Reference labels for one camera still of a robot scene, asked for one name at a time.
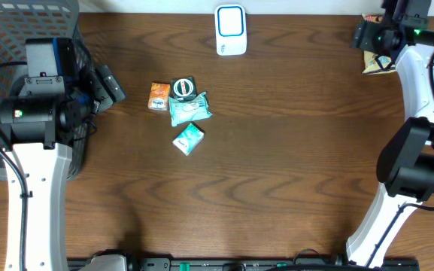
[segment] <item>gray plastic basket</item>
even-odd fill
[[[0,1],[0,63],[25,60],[27,38],[65,37],[83,39],[77,27],[79,7],[76,0],[26,0]],[[77,64],[81,68],[90,64],[90,56],[81,46],[77,49]],[[15,79],[27,75],[27,66],[10,66],[0,69],[0,103],[11,93]],[[88,125],[77,128],[75,138],[85,137]],[[73,161],[68,179],[75,177],[83,162],[86,139],[77,141],[73,147]],[[0,157],[0,180],[6,179],[4,164]]]

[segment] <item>teal packet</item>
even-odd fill
[[[205,134],[197,126],[190,123],[187,128],[173,141],[173,145],[183,151],[185,155],[190,154]]]
[[[212,113],[208,110],[205,94],[206,92],[200,93],[194,100],[188,102],[180,102],[169,97],[171,125],[175,127],[187,121],[209,118]]]

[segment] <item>white wall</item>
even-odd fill
[[[361,14],[382,12],[382,0],[78,0],[82,12],[212,14],[241,4],[249,14]],[[434,0],[429,11],[434,16]]]

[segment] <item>orange packet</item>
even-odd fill
[[[148,108],[153,110],[168,110],[168,94],[170,93],[169,84],[151,84],[150,99]]]

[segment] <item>wood grain surface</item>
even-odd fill
[[[374,198],[377,157],[404,120],[397,74],[361,75],[359,17],[247,17],[243,56],[215,51],[211,15],[82,14],[80,30],[128,99],[96,118],[68,184],[69,257],[106,248],[173,257],[343,253]],[[434,29],[434,18],[431,26]],[[185,157],[152,82],[194,76],[214,116]],[[8,189],[0,181],[0,270]],[[434,197],[428,202],[434,205]],[[387,255],[434,270],[434,213],[416,211]]]

